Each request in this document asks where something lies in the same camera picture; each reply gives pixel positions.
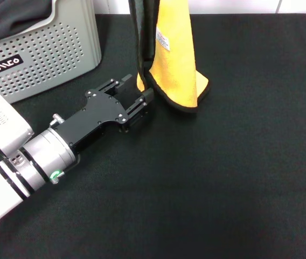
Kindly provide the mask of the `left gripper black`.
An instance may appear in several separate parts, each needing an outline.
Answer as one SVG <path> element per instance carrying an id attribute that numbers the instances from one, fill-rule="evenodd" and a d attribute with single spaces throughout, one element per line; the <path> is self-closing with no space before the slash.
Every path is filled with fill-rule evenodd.
<path id="1" fill-rule="evenodd" d="M 122 79 L 111 78 L 101 84 L 97 91 L 86 94 L 84 108 L 53 129 L 74 153 L 80 153 L 100 136 L 106 126 L 120 125 L 122 132 L 128 132 L 145 116 L 154 100 L 154 91 L 150 88 L 137 97 L 138 90 L 131 74 Z M 117 99 L 136 100 L 125 110 Z"/>

